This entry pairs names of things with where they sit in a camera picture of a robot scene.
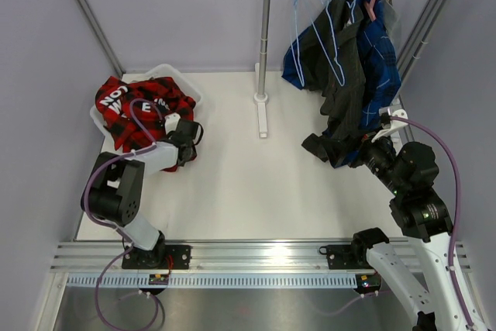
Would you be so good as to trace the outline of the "red black checked shirt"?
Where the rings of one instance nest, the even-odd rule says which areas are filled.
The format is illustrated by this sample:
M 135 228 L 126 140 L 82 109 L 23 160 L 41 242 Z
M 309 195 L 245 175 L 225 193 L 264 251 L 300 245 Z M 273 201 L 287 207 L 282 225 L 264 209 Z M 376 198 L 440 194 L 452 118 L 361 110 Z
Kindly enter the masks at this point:
M 139 155 L 150 155 L 164 145 L 171 147 L 175 155 L 158 169 L 174 172 L 179 168 L 176 166 L 177 147 L 166 139 L 164 117 L 175 112 L 181 119 L 195 121 L 196 102 L 180 90 L 173 78 L 152 78 L 126 84 L 110 77 L 97 90 L 95 106 L 110 132 L 114 149 L 122 151 L 121 155 L 109 156 L 108 166 Z

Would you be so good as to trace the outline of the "light blue wire hanger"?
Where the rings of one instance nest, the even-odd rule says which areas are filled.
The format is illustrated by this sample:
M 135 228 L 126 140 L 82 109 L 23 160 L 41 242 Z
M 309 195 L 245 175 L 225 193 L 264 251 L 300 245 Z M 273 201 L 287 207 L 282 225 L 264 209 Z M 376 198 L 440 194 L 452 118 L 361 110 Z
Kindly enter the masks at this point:
M 304 72 L 303 52 L 305 36 L 310 36 L 310 32 L 315 32 L 315 5 L 311 0 L 292 0 L 292 14 L 290 21 L 290 46 L 284 57 L 284 77 L 296 88 L 310 90 L 312 84 L 312 75 Z

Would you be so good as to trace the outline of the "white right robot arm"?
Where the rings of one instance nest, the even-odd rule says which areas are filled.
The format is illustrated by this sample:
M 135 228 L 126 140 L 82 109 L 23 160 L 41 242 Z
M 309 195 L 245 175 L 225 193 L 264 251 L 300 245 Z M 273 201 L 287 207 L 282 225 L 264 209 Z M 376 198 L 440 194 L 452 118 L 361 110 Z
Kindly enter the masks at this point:
M 386 137 L 365 140 L 351 165 L 367 167 L 392 193 L 391 215 L 414 250 L 425 283 L 402 263 L 379 228 L 353 235 L 353 262 L 385 280 L 413 330 L 486 330 L 456 255 L 450 213 L 433 188 L 439 168 L 432 148 L 410 142 L 396 152 Z

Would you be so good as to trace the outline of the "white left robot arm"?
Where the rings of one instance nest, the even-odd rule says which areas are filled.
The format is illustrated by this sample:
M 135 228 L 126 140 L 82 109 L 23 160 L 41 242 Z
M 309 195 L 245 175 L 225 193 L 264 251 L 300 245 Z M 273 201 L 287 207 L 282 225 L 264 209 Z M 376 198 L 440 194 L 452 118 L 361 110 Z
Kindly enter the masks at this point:
M 147 175 L 181 167 L 196 158 L 203 137 L 200 123 L 169 115 L 166 135 L 142 150 L 97 157 L 81 196 L 81 209 L 95 224 L 122 238 L 122 268 L 127 270 L 187 270 L 191 247 L 168 243 L 165 235 L 140 212 L 143 180 Z

